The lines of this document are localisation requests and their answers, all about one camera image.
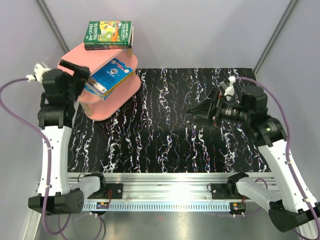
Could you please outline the blue 26-storey treehouse book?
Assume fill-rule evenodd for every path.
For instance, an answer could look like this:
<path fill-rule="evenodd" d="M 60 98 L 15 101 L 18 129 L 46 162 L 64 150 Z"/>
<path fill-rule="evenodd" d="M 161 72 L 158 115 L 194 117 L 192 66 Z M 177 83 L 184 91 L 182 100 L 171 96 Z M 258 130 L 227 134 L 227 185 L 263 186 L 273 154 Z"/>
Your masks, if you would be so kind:
<path fill-rule="evenodd" d="M 91 89 L 87 85 L 84 86 L 84 89 L 89 91 L 89 92 L 91 91 Z"/>

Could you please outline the blue back-cover book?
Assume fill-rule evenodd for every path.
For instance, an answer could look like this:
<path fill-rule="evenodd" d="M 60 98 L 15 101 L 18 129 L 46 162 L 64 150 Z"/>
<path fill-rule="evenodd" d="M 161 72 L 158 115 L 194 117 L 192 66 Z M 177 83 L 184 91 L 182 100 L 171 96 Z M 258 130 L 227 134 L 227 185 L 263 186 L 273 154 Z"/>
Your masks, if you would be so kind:
<path fill-rule="evenodd" d="M 98 98 L 105 100 L 112 91 L 125 79 L 133 74 L 133 69 L 117 58 L 92 74 L 86 84 L 90 93 L 95 94 Z"/>

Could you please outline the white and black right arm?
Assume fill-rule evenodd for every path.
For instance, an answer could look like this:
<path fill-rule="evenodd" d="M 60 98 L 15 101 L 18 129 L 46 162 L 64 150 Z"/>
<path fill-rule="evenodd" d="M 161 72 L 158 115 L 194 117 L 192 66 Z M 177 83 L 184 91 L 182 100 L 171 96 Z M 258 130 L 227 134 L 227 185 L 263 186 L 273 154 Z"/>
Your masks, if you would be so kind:
<path fill-rule="evenodd" d="M 247 197 L 262 207 L 273 225 L 287 232 L 320 217 L 320 203 L 309 192 L 290 151 L 288 136 L 281 122 L 268 114 L 268 96 L 256 85 L 242 90 L 239 103 L 232 96 L 214 88 L 197 106 L 187 110 L 198 125 L 219 127 L 223 121 L 243 124 L 245 135 L 252 139 L 267 161 L 279 192 L 274 192 L 252 180 L 244 172 L 230 176 L 226 192 L 233 199 Z"/>

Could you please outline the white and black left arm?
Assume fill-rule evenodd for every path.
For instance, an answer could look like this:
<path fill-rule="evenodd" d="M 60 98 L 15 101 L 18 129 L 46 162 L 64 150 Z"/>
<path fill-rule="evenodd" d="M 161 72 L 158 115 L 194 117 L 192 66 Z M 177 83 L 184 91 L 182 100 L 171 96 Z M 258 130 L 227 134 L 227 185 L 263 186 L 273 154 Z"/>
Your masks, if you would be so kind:
<path fill-rule="evenodd" d="M 28 199 L 28 207 L 47 216 L 78 214 L 88 197 L 93 195 L 101 199 L 108 192 L 101 173 L 87 174 L 79 182 L 69 184 L 68 144 L 76 113 L 75 103 L 91 72 L 86 66 L 66 60 L 61 60 L 59 65 L 73 74 L 59 68 L 44 68 L 40 64 L 34 68 L 35 79 L 44 88 L 37 114 L 43 155 L 37 195 Z"/>

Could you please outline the pink three-tier shelf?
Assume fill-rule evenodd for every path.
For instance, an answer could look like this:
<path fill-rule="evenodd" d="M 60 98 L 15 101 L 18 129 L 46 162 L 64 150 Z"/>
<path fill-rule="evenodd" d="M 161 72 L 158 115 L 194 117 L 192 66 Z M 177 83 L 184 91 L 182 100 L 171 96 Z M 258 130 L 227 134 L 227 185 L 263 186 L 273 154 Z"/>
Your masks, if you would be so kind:
<path fill-rule="evenodd" d="M 138 59 L 131 49 L 86 50 L 82 43 L 61 60 L 89 68 L 90 77 L 78 102 L 93 121 L 111 117 L 141 87 Z"/>

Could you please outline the right small circuit board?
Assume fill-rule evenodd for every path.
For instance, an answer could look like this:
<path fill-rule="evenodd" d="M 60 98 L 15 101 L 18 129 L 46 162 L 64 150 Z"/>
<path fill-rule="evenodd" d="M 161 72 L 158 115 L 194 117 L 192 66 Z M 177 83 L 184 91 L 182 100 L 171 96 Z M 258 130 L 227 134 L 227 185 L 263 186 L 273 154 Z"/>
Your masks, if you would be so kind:
<path fill-rule="evenodd" d="M 245 211 L 247 205 L 245 202 L 232 202 L 230 203 L 230 209 L 232 211 Z"/>

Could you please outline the small circuit board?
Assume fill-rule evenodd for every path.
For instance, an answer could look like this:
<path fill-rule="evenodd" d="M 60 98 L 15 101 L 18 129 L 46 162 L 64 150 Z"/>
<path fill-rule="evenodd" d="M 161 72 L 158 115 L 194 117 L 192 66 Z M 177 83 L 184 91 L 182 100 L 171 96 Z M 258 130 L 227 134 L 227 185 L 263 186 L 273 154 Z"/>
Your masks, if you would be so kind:
<path fill-rule="evenodd" d="M 230 203 L 230 209 L 232 211 L 245 211 L 247 205 L 245 202 L 232 202 Z"/>
<path fill-rule="evenodd" d="M 96 203 L 96 209 L 109 209 L 109 203 L 105 202 L 97 202 Z"/>

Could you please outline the left small circuit board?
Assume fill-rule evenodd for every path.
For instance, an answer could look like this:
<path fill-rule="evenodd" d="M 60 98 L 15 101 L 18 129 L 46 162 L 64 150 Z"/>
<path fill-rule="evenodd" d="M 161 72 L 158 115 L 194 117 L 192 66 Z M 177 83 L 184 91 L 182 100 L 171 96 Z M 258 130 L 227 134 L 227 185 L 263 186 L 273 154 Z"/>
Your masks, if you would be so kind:
<path fill-rule="evenodd" d="M 105 202 L 97 202 L 96 203 L 96 209 L 109 209 L 109 203 Z"/>

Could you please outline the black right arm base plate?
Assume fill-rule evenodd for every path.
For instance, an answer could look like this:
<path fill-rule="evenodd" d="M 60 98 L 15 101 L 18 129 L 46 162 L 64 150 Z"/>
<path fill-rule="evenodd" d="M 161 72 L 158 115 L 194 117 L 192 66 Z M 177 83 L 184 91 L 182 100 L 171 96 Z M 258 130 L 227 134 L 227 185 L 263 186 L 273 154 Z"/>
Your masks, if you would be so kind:
<path fill-rule="evenodd" d="M 225 200 L 232 198 L 226 183 L 211 183 L 209 185 L 209 189 L 213 200 Z"/>

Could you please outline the aluminium mounting rail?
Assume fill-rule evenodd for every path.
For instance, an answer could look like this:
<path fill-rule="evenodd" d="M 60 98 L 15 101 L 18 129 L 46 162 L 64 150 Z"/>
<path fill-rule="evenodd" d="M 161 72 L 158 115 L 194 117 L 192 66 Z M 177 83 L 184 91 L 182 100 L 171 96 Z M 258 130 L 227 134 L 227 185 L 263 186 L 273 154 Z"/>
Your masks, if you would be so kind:
<path fill-rule="evenodd" d="M 236 199 L 212 199 L 210 184 L 224 184 L 231 173 L 106 173 L 107 183 L 123 184 L 122 199 L 88 199 L 92 212 L 229 212 Z M 97 209 L 97 202 L 109 209 Z"/>

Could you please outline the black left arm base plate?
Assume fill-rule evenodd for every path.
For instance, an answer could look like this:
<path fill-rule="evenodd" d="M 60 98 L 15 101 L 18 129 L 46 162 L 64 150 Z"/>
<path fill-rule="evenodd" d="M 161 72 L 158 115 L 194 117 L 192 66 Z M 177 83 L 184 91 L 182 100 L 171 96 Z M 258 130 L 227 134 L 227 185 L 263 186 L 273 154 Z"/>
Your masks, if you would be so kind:
<path fill-rule="evenodd" d="M 121 200 L 123 198 L 123 188 L 122 183 L 107 183 L 105 198 L 111 197 L 112 200 Z"/>

